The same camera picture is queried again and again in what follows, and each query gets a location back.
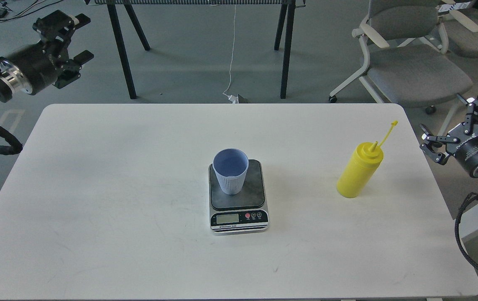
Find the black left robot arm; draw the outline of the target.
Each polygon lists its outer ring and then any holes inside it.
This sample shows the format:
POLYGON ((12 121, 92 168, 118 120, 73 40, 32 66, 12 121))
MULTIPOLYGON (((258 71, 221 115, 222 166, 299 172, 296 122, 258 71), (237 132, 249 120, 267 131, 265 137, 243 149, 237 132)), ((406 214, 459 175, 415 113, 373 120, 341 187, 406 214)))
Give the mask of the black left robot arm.
MULTIPOLYGON (((0 101, 8 102, 18 91, 36 95, 48 86, 61 89, 78 80, 83 65, 94 55, 85 50, 70 58, 67 48, 76 30, 89 23, 90 18, 84 14, 71 16, 59 10, 37 19, 33 29, 40 40, 0 56, 0 101)), ((6 141, 6 145, 0 145, 0 155, 22 151, 22 143, 2 126, 0 137, 6 141)))

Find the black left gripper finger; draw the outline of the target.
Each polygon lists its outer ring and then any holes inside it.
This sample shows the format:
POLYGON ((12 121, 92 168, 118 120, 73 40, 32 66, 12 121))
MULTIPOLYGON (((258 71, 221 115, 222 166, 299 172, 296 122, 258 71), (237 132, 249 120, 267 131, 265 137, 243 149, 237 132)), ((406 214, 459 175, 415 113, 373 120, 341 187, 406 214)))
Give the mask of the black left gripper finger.
POLYGON ((53 46, 66 48, 77 29, 90 23, 90 18, 83 13, 72 16, 56 10, 49 15, 36 19, 33 30, 40 36, 40 46, 46 49, 53 46))
POLYGON ((66 62, 62 63, 59 68, 59 75, 55 81, 55 87, 61 89, 78 80, 81 76, 80 71, 82 70, 83 65, 93 58, 93 53, 84 50, 72 59, 68 59, 66 62))

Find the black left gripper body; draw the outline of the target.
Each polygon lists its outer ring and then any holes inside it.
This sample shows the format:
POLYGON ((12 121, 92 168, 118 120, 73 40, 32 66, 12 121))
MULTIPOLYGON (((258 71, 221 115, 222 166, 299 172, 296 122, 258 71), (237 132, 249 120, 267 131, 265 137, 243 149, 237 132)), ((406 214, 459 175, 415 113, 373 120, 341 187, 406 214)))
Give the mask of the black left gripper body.
POLYGON ((0 57, 0 77, 12 92, 36 95, 50 85, 55 86, 60 65, 68 59, 72 58, 67 47, 44 49, 39 43, 24 46, 7 57, 0 57))

